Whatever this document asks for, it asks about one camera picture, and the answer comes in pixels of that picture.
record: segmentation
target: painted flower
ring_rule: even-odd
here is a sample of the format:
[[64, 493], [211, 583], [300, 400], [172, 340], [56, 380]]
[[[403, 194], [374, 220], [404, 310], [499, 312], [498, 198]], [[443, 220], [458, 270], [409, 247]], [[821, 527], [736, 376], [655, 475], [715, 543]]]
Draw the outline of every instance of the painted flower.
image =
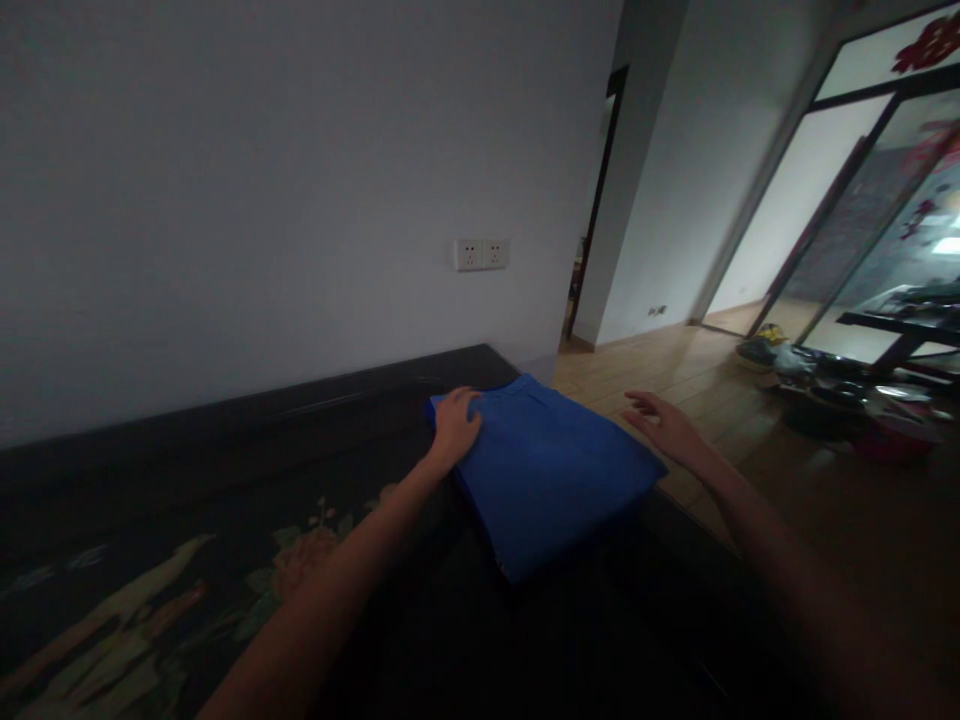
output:
[[303, 582], [303, 578], [315, 568], [323, 566], [337, 547], [337, 536], [326, 527], [316, 527], [300, 535], [292, 547], [278, 552], [273, 558], [276, 571], [271, 585], [273, 593], [285, 602]]

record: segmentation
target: plastic bag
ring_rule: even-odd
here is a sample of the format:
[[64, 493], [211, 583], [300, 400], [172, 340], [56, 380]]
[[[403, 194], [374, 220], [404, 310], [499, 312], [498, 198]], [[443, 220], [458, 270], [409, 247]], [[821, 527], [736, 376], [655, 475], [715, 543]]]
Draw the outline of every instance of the plastic bag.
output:
[[789, 340], [775, 345], [772, 350], [777, 355], [773, 361], [773, 369], [781, 375], [806, 375], [812, 373], [816, 367], [812, 360], [793, 352], [793, 343]]

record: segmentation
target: person's left hand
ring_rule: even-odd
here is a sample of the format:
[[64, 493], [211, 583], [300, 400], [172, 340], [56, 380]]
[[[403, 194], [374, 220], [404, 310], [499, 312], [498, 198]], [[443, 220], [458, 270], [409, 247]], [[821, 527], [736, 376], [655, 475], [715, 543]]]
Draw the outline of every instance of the person's left hand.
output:
[[460, 387], [437, 405], [437, 435], [427, 460], [444, 474], [453, 469], [477, 440], [483, 418], [479, 412], [474, 412], [472, 419], [468, 419], [467, 414], [470, 401], [480, 395], [471, 388]]

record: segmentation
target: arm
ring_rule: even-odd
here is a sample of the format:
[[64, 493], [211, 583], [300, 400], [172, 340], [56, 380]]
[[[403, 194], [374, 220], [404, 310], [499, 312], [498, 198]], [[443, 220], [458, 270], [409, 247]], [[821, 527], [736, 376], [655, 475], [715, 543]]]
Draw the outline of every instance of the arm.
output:
[[[783, 523], [776, 511], [677, 408], [630, 392], [639, 412], [624, 417], [653, 445], [690, 470], [716, 500], [747, 563], [764, 580], [781, 619], [844, 715], [870, 718], [960, 717], [951, 698], [887, 635]], [[650, 417], [659, 417], [659, 423]]]
[[327, 562], [310, 571], [200, 711], [199, 718], [301, 718], [346, 643], [395, 548], [437, 485], [466, 455], [482, 422], [467, 418], [480, 393], [458, 388], [437, 408], [430, 452]]

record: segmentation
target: red bucket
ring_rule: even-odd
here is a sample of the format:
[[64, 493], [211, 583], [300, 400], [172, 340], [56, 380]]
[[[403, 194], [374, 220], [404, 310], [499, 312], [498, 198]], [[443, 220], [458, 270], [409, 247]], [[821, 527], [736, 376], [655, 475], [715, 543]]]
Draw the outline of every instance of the red bucket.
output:
[[884, 463], [905, 463], [929, 455], [943, 438], [928, 423], [889, 415], [874, 418], [870, 428], [853, 443], [857, 454]]

